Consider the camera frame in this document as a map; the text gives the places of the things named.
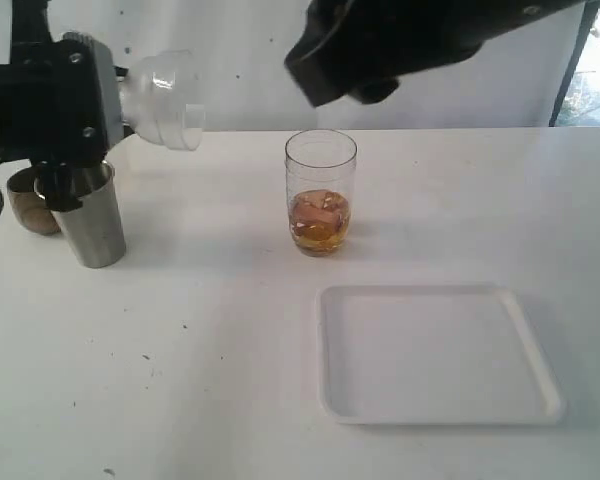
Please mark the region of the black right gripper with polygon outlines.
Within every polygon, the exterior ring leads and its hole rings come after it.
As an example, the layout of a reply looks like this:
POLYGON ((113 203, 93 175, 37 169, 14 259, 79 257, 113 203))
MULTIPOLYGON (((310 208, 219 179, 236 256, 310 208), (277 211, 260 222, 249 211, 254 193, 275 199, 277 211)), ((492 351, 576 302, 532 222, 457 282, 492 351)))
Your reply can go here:
POLYGON ((284 65, 313 107, 349 96, 377 104, 400 77, 457 64, 495 37, 570 1, 313 1, 284 65))

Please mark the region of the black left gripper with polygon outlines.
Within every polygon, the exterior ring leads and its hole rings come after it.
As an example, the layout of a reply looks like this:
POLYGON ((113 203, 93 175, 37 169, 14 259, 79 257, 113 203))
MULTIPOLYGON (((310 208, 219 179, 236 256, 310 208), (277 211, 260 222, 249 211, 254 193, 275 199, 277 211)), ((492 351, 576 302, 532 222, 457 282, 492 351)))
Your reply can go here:
POLYGON ((102 102, 86 46, 30 44, 20 62, 0 65, 0 153, 37 162, 34 191, 49 210, 83 206, 73 165, 105 157, 102 102))

